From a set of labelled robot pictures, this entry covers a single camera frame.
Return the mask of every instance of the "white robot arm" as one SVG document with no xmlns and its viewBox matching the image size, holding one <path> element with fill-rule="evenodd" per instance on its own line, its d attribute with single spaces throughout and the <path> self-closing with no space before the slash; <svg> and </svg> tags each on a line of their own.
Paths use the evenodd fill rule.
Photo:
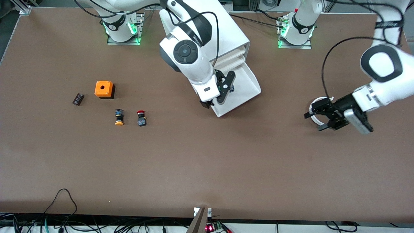
<svg viewBox="0 0 414 233">
<path fill-rule="evenodd" d="M 214 98 L 217 98 L 218 104 L 223 104 L 235 75 L 230 71 L 224 77 L 219 70 L 214 70 L 201 49 L 211 40 L 212 25 L 202 12 L 195 11 L 182 0 L 161 0 L 161 5 L 170 16 L 174 14 L 180 20 L 161 41 L 161 57 L 175 71 L 182 72 L 188 78 L 202 106 L 209 108 Z"/>
<path fill-rule="evenodd" d="M 368 123 L 367 112 L 414 95 L 414 56 L 398 47 L 403 19 L 400 12 L 405 12 L 409 0 L 377 0 L 374 3 L 394 8 L 385 5 L 373 7 L 378 12 L 374 38 L 380 40 L 374 40 L 360 61 L 361 69 L 372 81 L 335 103 L 325 98 L 312 104 L 305 118 L 321 114 L 330 119 L 327 124 L 319 126 L 319 130 L 337 130 L 351 123 L 360 133 L 368 134 L 373 128 Z"/>
</svg>

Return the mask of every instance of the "metal bracket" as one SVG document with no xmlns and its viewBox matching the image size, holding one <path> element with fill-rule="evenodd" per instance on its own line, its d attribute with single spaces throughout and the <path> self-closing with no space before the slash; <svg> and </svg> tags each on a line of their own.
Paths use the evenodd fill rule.
<svg viewBox="0 0 414 233">
<path fill-rule="evenodd" d="M 145 11 L 142 14 L 136 14 L 136 18 L 134 17 L 134 19 L 132 20 L 133 23 L 136 23 L 138 25 L 130 25 L 130 29 L 131 30 L 136 30 L 137 33 L 131 37 L 131 39 L 129 39 L 128 41 L 125 42 L 116 42 L 114 41 L 107 33 L 108 36 L 108 40 L 106 42 L 106 44 L 108 45 L 140 45 L 141 44 L 141 36 L 142 36 L 142 26 L 143 26 L 143 22 L 144 22 L 144 17 L 145 17 Z"/>
<path fill-rule="evenodd" d="M 200 207 L 194 207 L 194 217 L 197 215 Z M 207 217 L 211 218 L 211 208 L 207 208 Z"/>
<path fill-rule="evenodd" d="M 28 10 L 25 12 L 23 10 L 20 10 L 19 14 L 20 15 L 30 15 L 31 13 L 31 6 L 29 6 Z"/>
<path fill-rule="evenodd" d="M 10 0 L 16 7 L 17 10 L 20 10 L 20 15 L 29 15 L 31 12 L 31 6 L 29 6 L 25 1 L 20 0 Z"/>
</svg>

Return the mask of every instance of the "black electrical component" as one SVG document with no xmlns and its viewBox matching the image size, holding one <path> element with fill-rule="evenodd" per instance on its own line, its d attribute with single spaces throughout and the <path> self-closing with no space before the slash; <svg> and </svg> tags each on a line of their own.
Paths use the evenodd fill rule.
<svg viewBox="0 0 414 233">
<path fill-rule="evenodd" d="M 84 95 L 78 93 L 75 99 L 73 100 L 73 104 L 79 106 L 84 97 Z"/>
</svg>

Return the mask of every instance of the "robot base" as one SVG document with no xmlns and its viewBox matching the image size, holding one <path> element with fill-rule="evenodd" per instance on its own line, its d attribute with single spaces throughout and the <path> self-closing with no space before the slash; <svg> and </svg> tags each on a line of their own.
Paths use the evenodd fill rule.
<svg viewBox="0 0 414 233">
<path fill-rule="evenodd" d="M 236 74 L 233 82 L 234 91 L 227 95 L 223 104 L 219 104 L 216 99 L 213 99 L 214 106 L 211 106 L 218 117 L 223 116 L 262 92 L 259 82 L 246 63 L 231 70 Z M 223 73 L 227 75 L 228 71 L 223 70 Z"/>
<path fill-rule="evenodd" d="M 282 18 L 287 19 L 288 15 L 284 15 Z M 288 23 L 285 22 L 285 21 L 279 22 L 279 21 L 276 20 L 276 25 L 281 25 L 281 26 L 286 28 L 287 24 Z M 308 41 L 306 43 L 304 43 L 302 45 L 293 45 L 293 44 L 287 42 L 287 40 L 281 36 L 281 34 L 284 33 L 284 30 L 285 30 L 284 28 L 283 29 L 277 28 L 278 48 L 280 48 L 280 49 L 312 49 L 312 46 L 310 44 L 311 43 L 310 38 L 308 39 Z"/>
<path fill-rule="evenodd" d="M 108 36 L 108 40 L 107 40 L 107 44 L 108 45 L 140 45 L 141 44 L 141 36 L 142 36 L 142 27 L 143 27 L 143 21 L 144 21 L 144 16 L 145 16 L 145 11 L 142 14 L 136 14 L 137 17 L 136 19 L 134 18 L 134 22 L 136 22 L 138 25 L 135 26 L 133 24 L 129 24 L 128 22 L 126 22 L 128 25 L 128 27 L 131 30 L 131 33 L 135 33 L 135 35 L 133 35 L 131 37 L 131 39 L 125 41 L 125 42 L 116 42 L 114 41 L 111 37 L 109 37 L 108 33 L 106 33 L 106 35 Z"/>
</svg>

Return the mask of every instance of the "black cable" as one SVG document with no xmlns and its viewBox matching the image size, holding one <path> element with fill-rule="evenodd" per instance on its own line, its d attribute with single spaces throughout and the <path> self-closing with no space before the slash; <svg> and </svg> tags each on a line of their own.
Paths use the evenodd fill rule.
<svg viewBox="0 0 414 233">
<path fill-rule="evenodd" d="M 405 9 L 405 11 L 408 11 L 412 6 L 414 5 L 414 2 L 410 3 L 407 8 Z"/>
<path fill-rule="evenodd" d="M 91 215 L 91 216 L 92 216 L 92 219 L 94 220 L 94 223 L 95 223 L 96 227 L 99 230 L 99 233 L 102 233 L 101 229 L 99 228 L 98 224 L 96 223 L 96 220 L 95 220 L 94 216 L 93 215 Z"/>
<path fill-rule="evenodd" d="M 338 0 L 326 0 L 326 1 L 328 1 L 328 2 L 334 2 L 334 3 L 339 3 L 339 4 L 345 4 L 345 5 L 359 5 L 361 7 L 364 7 L 366 9 L 368 9 L 368 10 L 376 13 L 379 16 L 379 18 L 381 19 L 381 22 L 384 22 L 384 18 L 382 17 L 382 15 L 378 11 L 375 11 L 374 9 L 367 7 L 366 5 L 378 5 L 378 6 L 390 7 L 390 8 L 393 8 L 393 9 L 395 9 L 395 10 L 398 11 L 398 13 L 400 14 L 400 17 L 401 17 L 402 25 L 404 25 L 404 13 L 398 7 L 396 7 L 394 5 L 391 5 L 391 4 L 386 4 L 386 3 L 362 3 L 362 2 L 356 2 L 354 0 L 350 0 L 351 2 L 340 2 Z M 392 28 L 392 27 L 382 28 L 383 29 L 383 37 L 384 37 L 385 40 L 387 40 L 387 38 L 385 37 L 385 30 L 386 29 L 389 29 L 389 28 Z M 397 43 L 398 46 L 401 45 L 402 26 L 399 27 L 399 28 L 400 28 L 400 33 L 399 33 L 398 43 Z"/>
<path fill-rule="evenodd" d="M 325 64 L 326 64 L 326 60 L 327 60 L 327 58 L 328 58 L 329 54 L 332 52 L 332 50 L 333 50 L 335 47 L 337 47 L 338 45 L 340 45 L 340 44 L 342 44 L 342 43 L 344 43 L 344 42 L 346 42 L 346 41 L 355 40 L 355 39 L 379 40 L 379 41 L 384 41 L 384 42 L 386 42 L 386 43 L 387 43 L 387 41 L 386 41 L 386 40 L 384 40 L 384 39 L 378 39 L 378 38 L 368 37 L 368 36 L 354 36 L 354 37 L 349 37 L 349 38 L 347 38 L 347 39 L 343 39 L 343 40 L 339 41 L 338 43 L 336 43 L 334 46 L 332 46 L 332 48 L 328 51 L 328 53 L 326 54 L 325 58 L 323 59 L 323 63 L 322 63 L 322 70 L 321 70 L 322 86 L 323 86 L 323 89 L 324 89 L 324 91 L 325 91 L 325 95 L 326 95 L 326 97 L 328 98 L 328 100 L 329 100 L 329 101 L 330 101 L 330 98 L 329 98 L 329 95 L 328 95 L 328 91 L 327 91 L 327 89 L 326 89 L 325 77 L 324 77 L 324 75 L 325 75 Z"/>
<path fill-rule="evenodd" d="M 168 14 L 170 15 L 171 23 L 174 26 L 178 26 L 178 24 L 174 23 L 173 18 L 171 17 L 171 13 L 172 12 L 170 10 L 168 10 L 168 9 L 167 9 L 167 11 L 168 11 Z M 205 11 L 205 12 L 198 13 L 196 16 L 191 17 L 189 20 L 186 20 L 186 21 L 181 22 L 181 23 L 186 24 L 186 23 L 190 22 L 191 20 L 193 20 L 193 19 L 195 19 L 195 18 L 197 18 L 197 17 L 199 17 L 200 15 L 203 15 L 203 14 L 212 14 L 216 18 L 216 25 L 217 25 L 217 52 L 216 52 L 216 58 L 215 58 L 215 60 L 213 62 L 213 67 L 214 67 L 216 65 L 217 59 L 219 59 L 219 19 L 217 18 L 217 15 L 214 12 Z"/>
<path fill-rule="evenodd" d="M 124 221 L 124 220 L 129 220 L 129 221 L 123 223 L 123 224 L 126 225 L 127 223 L 131 223 L 132 221 L 139 220 L 139 218 L 124 218 L 124 219 L 119 219 L 119 220 L 116 220 L 116 221 L 114 221 L 114 222 L 112 222 L 110 224 L 107 224 L 107 225 L 103 226 L 103 227 L 99 227 L 97 229 L 94 229 L 93 227 L 89 226 L 88 224 L 85 224 L 85 223 L 82 223 L 82 222 L 68 221 L 67 223 L 80 223 L 80 224 L 83 224 L 83 225 L 88 226 L 89 228 L 91 228 L 91 230 L 83 230 L 83 229 L 77 229 L 77 228 L 75 228 L 75 227 L 73 227 L 71 225 L 68 225 L 70 228 L 72 228 L 75 231 L 81 231 L 81 232 L 92 232 L 92 231 L 96 231 L 96 232 L 98 232 L 99 229 L 103 229 L 105 227 L 108 227 L 108 226 L 113 225 L 114 223 L 117 223 L 117 222 L 120 222 L 120 221 Z"/>
<path fill-rule="evenodd" d="M 43 212 L 43 215 L 45 215 L 46 214 L 46 212 L 48 211 L 48 209 L 55 203 L 55 201 L 56 201 L 56 199 L 58 198 L 58 195 L 59 195 L 59 193 L 61 192 L 61 191 L 63 191 L 63 190 L 65 190 L 66 192 L 67 192 L 67 194 L 69 194 L 69 198 L 70 198 L 70 200 L 72 201 L 72 203 L 73 203 L 73 205 L 75 206 L 75 211 L 73 211 L 73 213 L 72 214 L 70 214 L 70 216 L 71 215 L 74 215 L 75 213 L 76 213 L 76 211 L 77 211 L 77 204 L 76 204 L 76 202 L 73 200 L 73 198 L 72 198 L 72 195 L 70 194 L 70 192 L 69 192 L 69 190 L 67 190 L 67 189 L 65 189 L 65 188 L 63 188 L 63 189 L 60 189 L 57 193 L 56 193 L 56 196 L 55 196 L 55 198 L 53 199 L 53 201 L 52 201 L 52 203 L 46 208 L 46 210 Z"/>
<path fill-rule="evenodd" d="M 89 0 L 89 1 L 91 1 L 93 4 L 97 5 L 99 8 L 101 8 L 101 9 L 103 9 L 103 10 L 105 10 L 105 11 L 109 12 L 109 13 L 112 13 L 112 14 L 114 14 L 114 15 L 116 14 L 115 12 L 110 11 L 110 10 L 108 10 L 108 9 L 106 9 L 106 8 L 104 8 L 104 7 L 102 7 L 101 5 L 97 4 L 97 3 L 96 3 L 96 2 L 94 2 L 93 0 Z"/>
<path fill-rule="evenodd" d="M 249 21 L 252 21 L 252 22 L 255 22 L 255 23 L 259 23 L 259 24 L 265 24 L 265 25 L 269 25 L 269 26 L 273 26 L 273 27 L 283 28 L 283 26 L 282 26 L 282 25 L 269 24 L 269 23 L 265 23 L 265 22 L 257 21 L 257 20 L 254 20 L 254 19 L 249 19 L 249 18 L 245 18 L 245 17 L 242 17 L 242 16 L 238 16 L 238 15 L 232 15 L 232 14 L 229 14 L 229 15 L 231 15 L 231 16 L 233 16 L 233 17 L 237 17 L 237 18 L 241 18 L 241 19 L 249 20 Z"/>
<path fill-rule="evenodd" d="M 114 16 L 116 16 L 116 14 L 112 14 L 112 15 L 108 15 L 108 16 L 100 16 L 100 15 L 95 15 L 95 14 L 92 14 L 91 12 L 89 12 L 89 11 L 87 11 L 85 8 L 83 8 L 83 6 L 81 6 L 80 4 L 79 4 L 79 2 L 78 1 L 76 1 L 76 0 L 73 0 L 75 3 L 76 3 L 76 5 L 78 5 L 78 7 L 80 8 L 80 9 L 82 9 L 83 11 L 85 11 L 87 14 L 89 14 L 89 15 L 91 15 L 91 16 L 93 16 L 93 17 L 96 17 L 96 18 L 101 18 L 101 19 L 105 19 L 105 18 L 111 18 L 111 17 L 114 17 Z"/>
<path fill-rule="evenodd" d="M 158 3 L 156 3 L 156 4 L 151 4 L 151 5 L 144 6 L 144 7 L 140 8 L 140 9 L 137 9 L 137 10 L 134 10 L 134 11 L 131 11 L 131 12 L 125 13 L 125 14 L 118 14 L 118 13 L 112 12 L 112 11 L 110 11 L 110 10 L 108 10 L 108 9 L 106 9 L 106 8 L 104 8 L 104 7 L 100 6 L 100 5 L 98 5 L 98 4 L 96 4 L 95 2 L 93 2 L 93 1 L 91 0 L 91 2 L 92 2 L 92 3 L 94 3 L 95 5 L 97 5 L 99 8 L 101 8 L 101 9 L 103 9 L 103 10 L 105 10 L 105 11 L 109 12 L 109 13 L 112 13 L 112 15 L 108 15 L 108 16 L 100 16 L 100 15 L 95 15 L 95 14 L 92 14 L 91 12 L 87 11 L 85 8 L 83 8 L 83 6 L 81 6 L 81 5 L 79 4 L 79 2 L 78 2 L 77 0 L 73 0 L 73 1 L 76 3 L 76 5 L 77 5 L 79 8 L 81 8 L 81 9 L 82 9 L 83 11 L 85 11 L 87 14 L 89 14 L 89 15 L 91 15 L 91 16 L 93 16 L 93 17 L 96 17 L 96 18 L 100 18 L 100 19 L 106 19 L 106 18 L 110 18 L 110 17 L 117 16 L 117 15 L 131 15 L 131 14 L 136 13 L 136 12 L 138 12 L 138 11 L 140 11 L 140 10 L 142 10 L 142 9 L 146 8 L 146 7 L 149 7 L 149 6 L 159 6 L 159 4 L 158 4 Z"/>
<path fill-rule="evenodd" d="M 328 225 L 328 222 L 332 222 L 335 225 L 336 228 L 330 227 Z M 355 229 L 349 231 L 349 230 L 344 230 L 344 229 L 339 228 L 338 224 L 334 221 L 325 221 L 325 224 L 329 229 L 334 230 L 334 231 L 338 231 L 339 233 L 342 233 L 342 231 L 343 232 L 348 232 L 348 233 L 354 233 L 358 230 L 358 226 L 356 226 L 356 225 L 355 225 Z"/>
<path fill-rule="evenodd" d="M 395 225 L 395 224 L 392 224 L 392 223 L 389 223 L 389 224 L 393 225 L 394 227 L 398 227 L 398 228 L 400 228 L 399 226 L 397 226 L 397 225 Z"/>
<path fill-rule="evenodd" d="M 262 11 L 262 10 L 260 10 L 260 9 L 257 9 L 256 11 L 258 11 L 258 12 L 262 12 L 263 14 L 265 14 L 265 15 L 266 15 L 266 17 L 268 17 L 268 18 L 270 18 L 270 19 L 277 20 L 277 18 L 275 18 L 275 17 L 272 17 L 272 16 L 268 15 L 265 11 Z"/>
</svg>

